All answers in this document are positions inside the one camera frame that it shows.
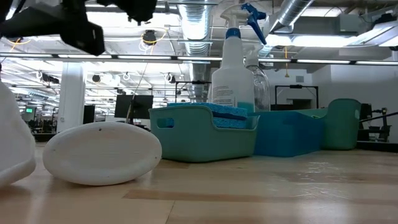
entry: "green plastic bin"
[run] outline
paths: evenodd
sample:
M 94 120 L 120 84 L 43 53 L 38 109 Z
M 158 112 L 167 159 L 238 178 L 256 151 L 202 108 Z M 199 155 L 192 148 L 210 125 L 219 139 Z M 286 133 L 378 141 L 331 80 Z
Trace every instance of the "green plastic bin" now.
M 322 148 L 350 150 L 356 146 L 361 103 L 353 99 L 333 100 L 325 119 Z
M 217 128 L 206 106 L 150 109 L 152 133 L 162 145 L 162 157 L 182 162 L 210 162 L 253 155 L 258 117 L 249 117 L 247 129 Z M 174 126 L 168 128 L 168 120 Z

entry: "white spray bottle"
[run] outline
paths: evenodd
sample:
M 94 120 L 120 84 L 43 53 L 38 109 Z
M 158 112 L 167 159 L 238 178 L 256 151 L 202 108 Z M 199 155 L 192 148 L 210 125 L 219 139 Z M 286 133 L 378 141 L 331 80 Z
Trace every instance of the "white spray bottle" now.
M 250 45 L 246 54 L 246 68 L 254 75 L 254 107 L 255 112 L 271 110 L 271 92 L 266 73 L 259 67 L 259 51 L 261 44 Z
M 254 77 L 252 71 L 243 64 L 239 25 L 250 25 L 265 45 L 266 40 L 257 20 L 266 17 L 265 13 L 258 12 L 249 3 L 231 6 L 221 14 L 221 18 L 228 21 L 228 30 L 221 68 L 215 71 L 211 78 L 212 103 L 245 108 L 248 113 L 254 112 Z

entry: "blue plastic bin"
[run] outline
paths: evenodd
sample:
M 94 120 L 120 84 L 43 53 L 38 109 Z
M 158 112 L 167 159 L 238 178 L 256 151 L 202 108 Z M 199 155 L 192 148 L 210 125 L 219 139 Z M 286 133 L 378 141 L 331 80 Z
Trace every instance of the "blue plastic bin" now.
M 296 111 L 271 111 L 260 115 L 255 155 L 292 157 L 320 150 L 324 120 Z

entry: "fluorescent light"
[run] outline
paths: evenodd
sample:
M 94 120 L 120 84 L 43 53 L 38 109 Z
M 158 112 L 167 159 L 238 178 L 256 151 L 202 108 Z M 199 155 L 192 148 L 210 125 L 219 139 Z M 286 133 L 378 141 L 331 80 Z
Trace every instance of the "fluorescent light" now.
M 347 37 L 335 35 L 300 35 L 293 39 L 292 45 L 296 47 L 344 47 L 350 42 Z
M 117 7 L 117 6 L 115 6 L 114 4 L 108 6 L 103 6 L 100 4 L 87 4 L 86 7 Z
M 259 58 L 259 62 L 290 63 L 291 61 L 291 59 L 282 58 Z
M 178 44 L 212 44 L 211 40 L 178 40 Z
M 396 47 L 398 46 L 398 36 L 379 45 L 380 47 Z
M 112 58 L 110 55 L 58 55 L 60 58 Z
M 205 65 L 211 64 L 211 62 L 209 61 L 192 61 L 192 60 L 186 60 L 183 61 L 182 63 L 194 63 L 194 64 L 205 64 Z
M 325 64 L 349 64 L 349 60 L 305 60 L 298 59 L 297 63 L 325 63 Z
M 384 27 L 384 28 L 374 28 L 373 30 L 367 31 L 357 37 L 353 37 L 354 41 L 351 39 L 350 45 L 357 45 L 357 44 L 365 44 L 366 42 L 378 37 L 379 35 L 391 30 L 393 27 Z
M 137 60 L 171 60 L 170 56 L 151 56 L 151 55 L 119 55 L 120 59 L 137 59 Z
M 50 102 L 45 102 L 45 104 L 51 105 L 51 106 L 58 106 L 58 104 L 56 104 L 56 103 L 50 103 Z
M 398 62 L 357 61 L 356 65 L 398 65 Z
M 177 57 L 178 60 L 205 60 L 205 61 L 222 61 L 221 57 Z
M 13 54 L 13 53 L 1 53 L 2 57 L 52 57 L 50 54 Z
M 290 39 L 290 37 L 285 36 L 285 35 L 275 35 L 275 34 L 269 34 L 266 38 L 266 41 L 268 43 L 268 45 L 264 46 L 264 47 L 268 47 L 268 46 L 290 46 L 292 45 L 292 40 Z

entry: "white pillar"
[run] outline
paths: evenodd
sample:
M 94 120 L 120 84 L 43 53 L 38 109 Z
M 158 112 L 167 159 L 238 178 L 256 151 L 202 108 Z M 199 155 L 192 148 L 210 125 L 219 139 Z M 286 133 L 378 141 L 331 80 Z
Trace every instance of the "white pillar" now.
M 83 124 L 86 74 L 82 66 L 82 63 L 63 63 L 58 133 Z

